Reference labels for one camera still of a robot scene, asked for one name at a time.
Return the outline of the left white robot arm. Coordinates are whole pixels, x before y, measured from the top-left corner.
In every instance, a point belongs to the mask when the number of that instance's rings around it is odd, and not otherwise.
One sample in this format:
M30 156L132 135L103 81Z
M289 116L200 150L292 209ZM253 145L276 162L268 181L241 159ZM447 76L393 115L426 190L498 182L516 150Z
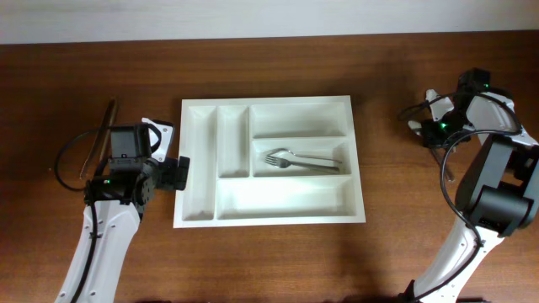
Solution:
M111 302L125 255L157 190L182 191L190 159L171 158L173 124L143 119L134 125L99 127L109 132L111 154L83 193L83 227L59 302Z

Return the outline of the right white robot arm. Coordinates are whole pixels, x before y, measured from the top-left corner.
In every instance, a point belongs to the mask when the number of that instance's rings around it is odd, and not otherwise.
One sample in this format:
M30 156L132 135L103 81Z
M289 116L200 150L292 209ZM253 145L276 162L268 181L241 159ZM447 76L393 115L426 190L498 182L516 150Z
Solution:
M472 68L456 91L403 109L399 120L424 147L444 150L439 158L440 190L456 215L449 236L430 267L398 295L401 302L458 302L459 294L485 257L538 212L538 143L515 114L512 94L490 83L490 72ZM473 136L481 147L450 197L447 162Z

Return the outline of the thick handled metal fork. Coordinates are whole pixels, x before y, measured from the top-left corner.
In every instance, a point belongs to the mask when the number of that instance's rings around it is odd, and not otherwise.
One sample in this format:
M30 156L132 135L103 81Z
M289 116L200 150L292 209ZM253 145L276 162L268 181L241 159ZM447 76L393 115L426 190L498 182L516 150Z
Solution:
M293 162L281 157L266 156L264 162L278 168L288 168L290 166L302 167L308 170L319 171L330 174L340 174L338 167L323 166L317 164L310 164L305 162Z

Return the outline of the large metal spoon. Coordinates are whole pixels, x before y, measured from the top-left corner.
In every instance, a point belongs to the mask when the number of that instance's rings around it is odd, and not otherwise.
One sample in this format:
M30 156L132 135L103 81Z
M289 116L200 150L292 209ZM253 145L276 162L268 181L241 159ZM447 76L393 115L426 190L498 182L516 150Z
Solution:
M417 136L422 136L422 125L415 120L408 121L408 128Z
M454 182L455 181L455 176L454 176L453 172L447 166L443 165L443 157L440 154L439 150L437 148L431 148L430 149L430 154L433 156L433 158L437 162L438 166L440 168L444 169L445 180L447 182L450 182L450 183Z

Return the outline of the metal serving tongs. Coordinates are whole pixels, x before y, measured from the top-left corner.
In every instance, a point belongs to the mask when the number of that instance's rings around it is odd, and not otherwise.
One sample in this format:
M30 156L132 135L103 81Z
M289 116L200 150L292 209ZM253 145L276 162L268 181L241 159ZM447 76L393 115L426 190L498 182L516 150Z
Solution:
M88 155L83 162L83 165L79 172L79 178L83 179L88 174L88 169L96 158L101 159L106 149L105 141L109 135L109 127L115 122L115 116L117 113L118 104L117 101L112 98L105 110L104 117L100 123L98 131L93 139L93 144L90 147Z

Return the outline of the thin metal fork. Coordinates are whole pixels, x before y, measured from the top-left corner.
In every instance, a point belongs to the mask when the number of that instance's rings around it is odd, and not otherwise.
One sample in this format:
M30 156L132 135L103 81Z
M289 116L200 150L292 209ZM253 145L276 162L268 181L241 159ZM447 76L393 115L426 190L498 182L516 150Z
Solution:
M335 162L335 163L338 163L338 164L343 163L342 161L340 161L338 159L333 159L333 158L329 158L329 157L309 156L309 155L298 154L298 153L295 153L292 150L287 149L287 148L276 148L276 149L268 150L268 151L265 151L264 154L265 154L265 156L273 156L273 155L276 155L276 154L281 153L281 152L289 153L294 157L308 158L308 159L315 159L315 160L323 160L323 161Z

